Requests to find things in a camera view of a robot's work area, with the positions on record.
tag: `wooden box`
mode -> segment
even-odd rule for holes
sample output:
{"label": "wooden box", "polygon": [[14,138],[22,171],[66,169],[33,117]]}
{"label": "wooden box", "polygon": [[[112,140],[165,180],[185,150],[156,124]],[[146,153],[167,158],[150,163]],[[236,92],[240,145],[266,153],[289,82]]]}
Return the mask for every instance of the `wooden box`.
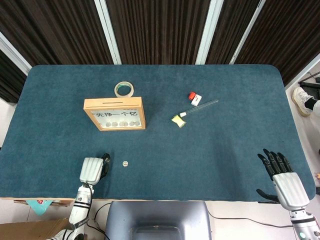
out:
{"label": "wooden box", "polygon": [[146,129],[140,96],[85,99],[83,110],[100,131]]}

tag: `red cap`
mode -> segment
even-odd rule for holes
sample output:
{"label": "red cap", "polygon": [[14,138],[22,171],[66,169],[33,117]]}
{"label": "red cap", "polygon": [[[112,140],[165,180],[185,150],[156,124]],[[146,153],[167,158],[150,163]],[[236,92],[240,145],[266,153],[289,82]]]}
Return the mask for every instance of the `red cap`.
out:
{"label": "red cap", "polygon": [[196,93],[195,93],[194,91],[192,91],[192,92],[190,92],[188,98],[189,98],[190,100],[193,100],[193,99],[195,98],[195,96],[196,96]]}

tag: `person's foot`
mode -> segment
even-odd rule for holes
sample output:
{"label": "person's foot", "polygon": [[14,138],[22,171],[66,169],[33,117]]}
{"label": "person's foot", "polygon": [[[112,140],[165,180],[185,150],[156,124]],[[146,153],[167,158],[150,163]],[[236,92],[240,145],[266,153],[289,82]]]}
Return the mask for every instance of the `person's foot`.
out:
{"label": "person's foot", "polygon": [[308,117],[312,110],[307,108],[305,103],[313,97],[306,93],[302,87],[297,87],[293,90],[291,98],[294,104],[297,106],[300,115],[303,117]]}

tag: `yellow object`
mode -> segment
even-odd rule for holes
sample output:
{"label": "yellow object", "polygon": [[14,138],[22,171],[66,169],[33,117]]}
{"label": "yellow object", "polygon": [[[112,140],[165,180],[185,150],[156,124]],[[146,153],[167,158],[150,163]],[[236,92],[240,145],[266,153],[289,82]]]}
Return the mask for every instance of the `yellow object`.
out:
{"label": "yellow object", "polygon": [[178,115],[175,115],[172,119],[171,119],[172,122],[176,123],[179,128],[182,128],[186,122],[183,121]]}

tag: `table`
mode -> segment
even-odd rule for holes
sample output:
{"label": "table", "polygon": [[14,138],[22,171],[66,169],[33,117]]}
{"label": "table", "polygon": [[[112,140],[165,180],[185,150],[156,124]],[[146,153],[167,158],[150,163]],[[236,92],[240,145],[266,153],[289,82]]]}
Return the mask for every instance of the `table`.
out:
{"label": "table", "polygon": [[[114,97],[120,81],[142,96],[146,130],[100,132],[86,98]],[[217,104],[173,115],[200,104]],[[85,157],[111,155],[94,198],[260,201],[275,194],[257,154],[282,152],[310,199],[306,162],[279,71],[270,65],[39,65],[31,69],[0,151],[0,197],[73,199]]]}

